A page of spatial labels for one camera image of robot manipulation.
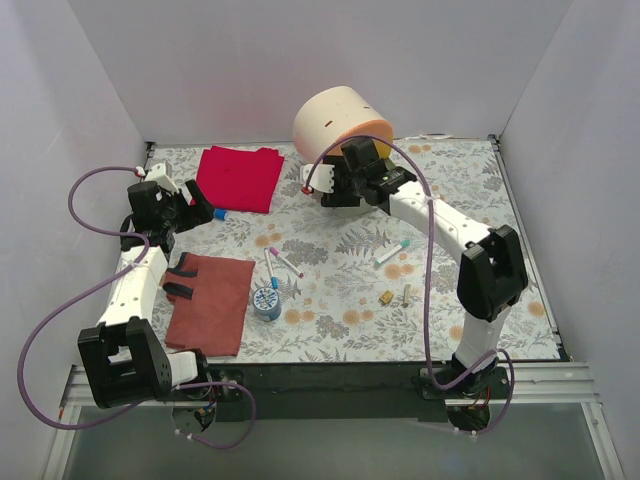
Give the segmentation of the teal cap white marker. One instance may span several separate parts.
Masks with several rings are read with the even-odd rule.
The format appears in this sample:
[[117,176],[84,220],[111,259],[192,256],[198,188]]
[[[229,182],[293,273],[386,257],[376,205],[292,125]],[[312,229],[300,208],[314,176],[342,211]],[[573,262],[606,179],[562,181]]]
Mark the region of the teal cap white marker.
[[409,246],[409,244],[410,244],[409,240],[403,240],[400,243],[394,245],[391,249],[389,249],[385,253],[376,257],[374,261],[374,265],[376,267],[381,266],[382,264],[384,264],[385,262],[393,258],[395,255],[399,254],[402,250],[406,249]]

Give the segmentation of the purple cap white marker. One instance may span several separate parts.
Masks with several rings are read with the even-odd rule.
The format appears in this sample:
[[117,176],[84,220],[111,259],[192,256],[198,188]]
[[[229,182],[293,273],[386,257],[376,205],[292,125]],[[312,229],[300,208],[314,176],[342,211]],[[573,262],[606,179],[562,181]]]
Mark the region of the purple cap white marker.
[[270,247],[269,252],[273,255],[280,263],[282,263],[289,271],[291,271],[296,277],[303,278],[304,273],[295,266],[292,262],[290,262],[278,249],[275,247]]

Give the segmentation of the blue cap white marker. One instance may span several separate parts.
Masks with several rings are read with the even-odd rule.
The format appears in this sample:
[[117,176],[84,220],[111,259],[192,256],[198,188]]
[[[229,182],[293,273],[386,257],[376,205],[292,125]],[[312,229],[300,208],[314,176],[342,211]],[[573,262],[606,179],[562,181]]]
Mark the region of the blue cap white marker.
[[268,274],[269,274],[270,281],[271,281],[271,287],[274,290],[277,290],[278,287],[279,287],[279,283],[278,283],[278,279],[277,279],[277,277],[275,275],[275,271],[274,271],[273,264],[272,264],[272,261],[271,261],[271,253],[270,253],[269,248],[264,248],[263,253],[264,253],[265,263],[266,263]]

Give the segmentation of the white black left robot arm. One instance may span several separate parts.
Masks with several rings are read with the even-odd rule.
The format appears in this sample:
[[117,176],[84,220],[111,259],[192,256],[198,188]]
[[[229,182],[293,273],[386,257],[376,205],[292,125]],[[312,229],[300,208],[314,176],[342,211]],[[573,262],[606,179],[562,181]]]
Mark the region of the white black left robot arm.
[[119,229],[118,278],[106,310],[78,336],[82,363],[95,403],[111,408],[167,397],[177,386],[193,400],[213,386],[200,349],[165,351],[151,319],[175,234],[209,223],[214,208],[197,183],[184,190],[147,180],[127,190],[131,207]]

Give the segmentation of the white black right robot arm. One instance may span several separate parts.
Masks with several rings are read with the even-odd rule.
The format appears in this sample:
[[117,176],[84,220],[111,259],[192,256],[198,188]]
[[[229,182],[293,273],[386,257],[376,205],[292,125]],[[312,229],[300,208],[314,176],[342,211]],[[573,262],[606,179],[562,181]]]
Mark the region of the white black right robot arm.
[[325,207],[365,202],[424,233],[427,275],[436,247],[456,262],[456,293],[465,313],[462,337],[447,366],[427,372],[432,389],[475,397],[489,384],[505,320],[529,283],[519,234],[508,225],[477,222],[435,198],[417,164],[394,165],[379,154],[379,141],[372,135],[336,141],[340,154],[325,151],[305,167],[303,186],[321,192]]

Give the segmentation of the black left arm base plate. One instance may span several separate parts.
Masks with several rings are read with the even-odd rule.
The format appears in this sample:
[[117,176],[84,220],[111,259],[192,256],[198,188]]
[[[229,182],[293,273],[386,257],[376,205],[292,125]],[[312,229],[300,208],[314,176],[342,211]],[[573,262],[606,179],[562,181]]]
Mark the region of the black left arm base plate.
[[228,397],[234,400],[244,395],[244,386],[234,377],[220,376],[205,369],[195,378],[175,383],[169,387],[165,397],[182,395],[191,401],[219,402]]

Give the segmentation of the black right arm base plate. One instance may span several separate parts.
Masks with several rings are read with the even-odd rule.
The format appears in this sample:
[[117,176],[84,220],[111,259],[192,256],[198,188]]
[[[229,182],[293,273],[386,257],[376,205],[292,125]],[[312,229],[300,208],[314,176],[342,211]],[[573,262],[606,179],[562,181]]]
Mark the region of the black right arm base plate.
[[446,400],[485,400],[486,398],[505,400],[510,389],[510,378],[508,372],[503,367],[494,369],[484,380],[482,387],[456,386],[447,390],[440,390],[432,385],[428,375],[428,370],[422,368],[415,378],[419,392],[424,399],[446,399]]

